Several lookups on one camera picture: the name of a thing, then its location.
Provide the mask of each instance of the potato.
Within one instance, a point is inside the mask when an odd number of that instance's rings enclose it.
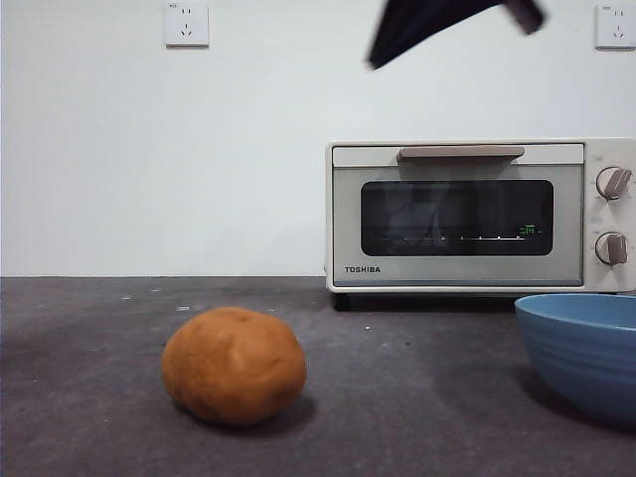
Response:
[[[251,425],[283,410],[305,384],[305,357],[272,315],[237,307],[195,316],[166,344],[163,383],[197,417]]]

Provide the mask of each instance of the oven knob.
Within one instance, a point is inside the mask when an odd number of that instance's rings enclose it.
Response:
[[[608,201],[614,201],[627,191],[632,171],[620,167],[608,167],[596,178],[598,193]]]
[[[603,234],[596,241],[596,255],[603,263],[617,265],[627,261],[627,240],[623,234]]]

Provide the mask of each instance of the oven window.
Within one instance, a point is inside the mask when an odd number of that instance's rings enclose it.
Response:
[[[548,181],[369,182],[362,250],[371,256],[547,255],[554,189]]]

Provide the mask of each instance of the toaster oven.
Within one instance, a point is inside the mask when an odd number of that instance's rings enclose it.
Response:
[[[334,142],[334,293],[636,289],[636,140]]]

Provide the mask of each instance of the gray carpet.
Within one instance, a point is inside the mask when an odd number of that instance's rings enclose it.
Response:
[[[589,420],[528,364],[510,299],[354,300],[322,278],[2,280],[2,475],[633,476],[636,434]],[[236,305],[308,365],[279,416],[232,429],[171,404],[165,342]]]

